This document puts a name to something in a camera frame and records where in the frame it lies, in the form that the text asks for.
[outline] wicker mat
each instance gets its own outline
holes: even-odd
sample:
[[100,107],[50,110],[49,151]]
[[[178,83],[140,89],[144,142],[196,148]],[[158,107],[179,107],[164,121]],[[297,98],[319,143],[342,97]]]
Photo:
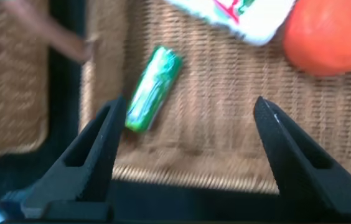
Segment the wicker mat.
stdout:
[[[30,1],[48,12],[48,0]],[[47,45],[0,4],[0,155],[29,152],[47,135]]]
[[125,131],[114,178],[276,193],[253,120],[260,95],[351,172],[351,74],[316,80],[288,64],[281,35],[250,47],[162,0],[90,0],[89,10],[90,33],[102,43],[84,71],[82,127],[121,86],[130,97],[155,45],[185,60],[152,130]]

